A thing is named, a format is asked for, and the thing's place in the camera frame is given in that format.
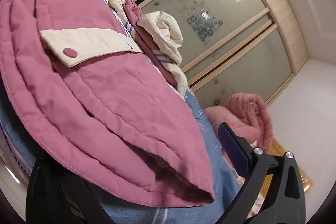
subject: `bedding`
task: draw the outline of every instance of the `bedding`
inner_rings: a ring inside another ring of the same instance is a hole
[[[3,84],[0,85],[0,121],[4,136],[16,160],[27,175],[30,175],[40,146],[25,130],[7,98]],[[221,146],[215,138],[213,129],[207,121],[196,98],[187,91],[185,101],[198,123],[208,152],[214,178],[215,201],[192,208],[150,208],[117,198],[96,185],[90,184],[92,191],[103,208],[117,223],[215,223],[229,206],[239,191],[232,172],[222,160]]]

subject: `blue gripper pad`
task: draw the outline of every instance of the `blue gripper pad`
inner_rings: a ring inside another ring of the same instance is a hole
[[[227,153],[238,175],[244,177],[245,179],[249,178],[251,175],[250,159],[238,143],[236,135],[226,123],[219,125],[218,138],[222,148]]]

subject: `bed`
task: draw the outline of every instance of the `bed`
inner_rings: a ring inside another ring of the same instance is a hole
[[[228,208],[240,186],[230,168],[222,159],[221,145],[213,133],[196,97],[187,91],[184,97],[196,119],[206,150],[211,159],[216,201],[193,208],[153,208],[126,202],[90,184],[101,206],[116,223],[215,223]],[[41,147],[25,130],[8,100],[3,82],[0,82],[0,147],[1,157],[14,175],[27,186]]]

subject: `blue blanket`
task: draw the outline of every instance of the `blue blanket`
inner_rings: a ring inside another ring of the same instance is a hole
[[[220,142],[215,137],[213,128],[197,99],[192,93],[187,92],[185,100],[199,124],[211,160],[215,201],[211,204],[192,208],[153,208],[124,201],[105,192],[98,186],[90,184],[96,198],[116,223],[214,224],[240,190],[233,173],[222,158]],[[41,148],[30,137],[18,119],[8,100],[2,81],[0,81],[0,122],[7,135],[6,138],[14,147],[13,155],[27,175],[30,175]]]

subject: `white floor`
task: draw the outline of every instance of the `white floor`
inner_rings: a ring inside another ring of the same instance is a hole
[[[26,220],[26,195],[27,189],[15,179],[5,167],[0,157],[0,188],[14,210]]]

